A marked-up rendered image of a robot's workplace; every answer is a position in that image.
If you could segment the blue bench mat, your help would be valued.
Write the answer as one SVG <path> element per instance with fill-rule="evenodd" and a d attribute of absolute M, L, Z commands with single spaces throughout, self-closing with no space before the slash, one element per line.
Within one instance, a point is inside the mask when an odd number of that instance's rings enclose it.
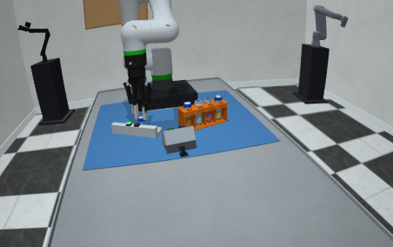
<path fill-rule="evenodd" d="M 185 150 L 187 157 L 209 155 L 229 150 L 271 144 L 280 140 L 264 126 L 251 112 L 239 103 L 227 90 L 197 93 L 202 103 L 205 98 L 214 100 L 216 95 L 223 96 L 228 102 L 228 121 L 199 130 L 194 130 L 196 149 Z M 167 154 L 163 147 L 161 132 L 157 138 L 136 137 L 113 134 L 113 123 L 140 123 L 178 129 L 178 108 L 147 111 L 147 119 L 138 122 L 135 113 L 131 114 L 128 102 L 110 103 L 100 106 L 97 120 L 92 131 L 83 170 L 96 170 L 135 164 L 148 164 L 186 157 L 179 152 Z M 185 152 L 184 151 L 184 152 Z"/>

